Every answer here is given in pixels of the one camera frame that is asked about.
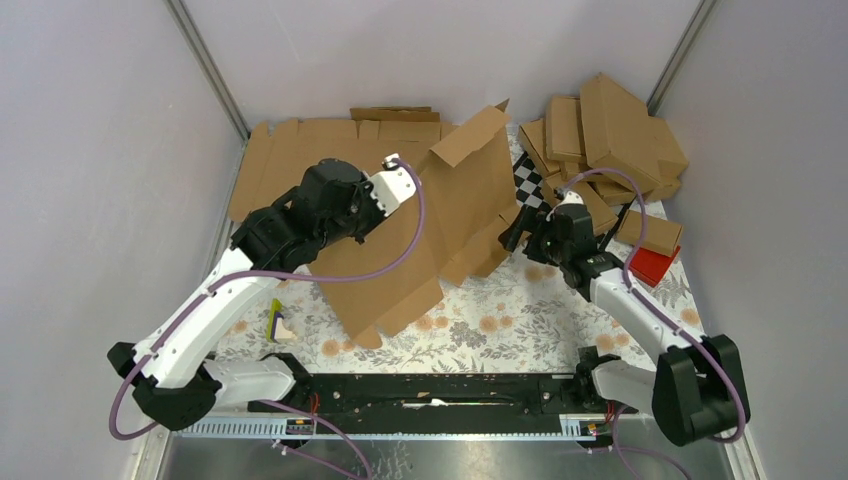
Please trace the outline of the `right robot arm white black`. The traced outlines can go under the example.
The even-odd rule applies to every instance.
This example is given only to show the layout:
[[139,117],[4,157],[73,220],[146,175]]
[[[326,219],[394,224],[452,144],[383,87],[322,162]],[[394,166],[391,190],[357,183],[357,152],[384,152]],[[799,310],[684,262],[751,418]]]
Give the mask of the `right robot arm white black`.
[[556,267],[584,300],[618,321],[655,369],[605,360],[573,386],[575,402],[597,412],[611,400],[651,414],[677,446],[701,439],[730,443],[751,418],[741,356],[726,335],[707,336],[672,320],[624,262],[599,248],[590,214],[562,202],[549,212],[524,206],[498,237],[535,262]]

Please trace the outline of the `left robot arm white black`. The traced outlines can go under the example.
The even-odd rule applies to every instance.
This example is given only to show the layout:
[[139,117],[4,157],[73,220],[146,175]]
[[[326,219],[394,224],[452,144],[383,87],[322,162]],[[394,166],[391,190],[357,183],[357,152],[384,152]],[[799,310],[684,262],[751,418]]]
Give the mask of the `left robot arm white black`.
[[109,416],[111,434],[131,439],[117,426],[126,393],[154,425],[186,429],[217,407],[276,401],[296,411],[309,401],[310,385],[281,358],[220,363],[213,347],[250,305],[283,280],[349,283],[396,268],[390,263],[359,275],[298,273],[319,253],[346,238],[358,243],[412,196],[420,181],[398,155],[372,175],[335,158],[308,167],[299,184],[250,212],[211,273],[180,309],[137,343],[118,342],[107,358],[123,382]]

